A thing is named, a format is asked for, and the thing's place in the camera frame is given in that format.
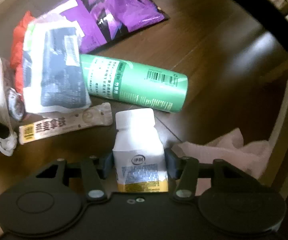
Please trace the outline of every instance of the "bottle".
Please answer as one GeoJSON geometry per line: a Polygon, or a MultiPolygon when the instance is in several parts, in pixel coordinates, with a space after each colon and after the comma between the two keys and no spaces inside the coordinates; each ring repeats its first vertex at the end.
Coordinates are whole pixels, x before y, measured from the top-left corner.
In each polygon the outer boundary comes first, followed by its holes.
{"type": "Polygon", "coordinates": [[[182,109],[188,78],[177,72],[134,63],[80,54],[89,94],[167,112],[182,109]]]}
{"type": "Polygon", "coordinates": [[[154,125],[151,108],[116,113],[113,155],[119,191],[168,191],[164,148],[154,125]]]}

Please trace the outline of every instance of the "red plastic package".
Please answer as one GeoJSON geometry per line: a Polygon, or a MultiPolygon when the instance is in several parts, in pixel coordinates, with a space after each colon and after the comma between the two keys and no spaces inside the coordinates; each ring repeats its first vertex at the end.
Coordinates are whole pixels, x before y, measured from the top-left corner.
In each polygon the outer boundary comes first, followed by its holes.
{"type": "Polygon", "coordinates": [[[21,95],[23,100],[23,68],[22,68],[22,55],[23,55],[23,42],[28,24],[33,21],[35,17],[32,16],[30,11],[27,11],[22,20],[17,24],[13,31],[13,41],[11,47],[10,66],[15,70],[15,89],[21,95]]]}

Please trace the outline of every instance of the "purple bag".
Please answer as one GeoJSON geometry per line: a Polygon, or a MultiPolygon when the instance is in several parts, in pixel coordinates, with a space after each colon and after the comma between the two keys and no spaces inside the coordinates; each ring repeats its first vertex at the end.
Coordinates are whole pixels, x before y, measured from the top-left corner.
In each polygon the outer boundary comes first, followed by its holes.
{"type": "Polygon", "coordinates": [[[152,0],[64,0],[52,11],[77,23],[82,53],[168,19],[152,0]]]}

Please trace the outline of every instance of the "black mechanical base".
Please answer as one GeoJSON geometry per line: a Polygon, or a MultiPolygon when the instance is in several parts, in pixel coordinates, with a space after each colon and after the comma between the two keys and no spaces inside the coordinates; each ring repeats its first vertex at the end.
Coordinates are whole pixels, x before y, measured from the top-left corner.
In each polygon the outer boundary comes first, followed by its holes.
{"type": "Polygon", "coordinates": [[[276,239],[286,210],[278,193],[223,160],[200,164],[169,149],[165,158],[168,193],[110,198],[100,179],[114,166],[112,153],[58,159],[0,195],[0,239],[276,239]],[[68,187],[76,177],[84,195],[68,187]],[[198,178],[211,178],[212,187],[195,197],[198,178]]]}

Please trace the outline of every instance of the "bolt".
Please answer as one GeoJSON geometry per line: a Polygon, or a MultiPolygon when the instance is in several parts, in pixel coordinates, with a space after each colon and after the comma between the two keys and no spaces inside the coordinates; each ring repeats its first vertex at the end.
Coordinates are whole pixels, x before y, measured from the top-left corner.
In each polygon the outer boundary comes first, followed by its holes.
{"type": "Polygon", "coordinates": [[[134,199],[128,199],[126,202],[131,205],[136,203],[134,199]]]}
{"type": "Polygon", "coordinates": [[[100,197],[103,197],[104,196],[104,192],[102,190],[99,190],[99,189],[94,189],[94,190],[91,190],[88,195],[89,197],[91,198],[100,198],[100,197]]]}
{"type": "Polygon", "coordinates": [[[144,202],[145,201],[145,199],[143,199],[142,197],[138,197],[137,199],[136,199],[136,202],[144,202]]]}
{"type": "Polygon", "coordinates": [[[180,189],[176,191],[176,195],[180,198],[187,198],[191,196],[191,191],[187,189],[180,189]]]}

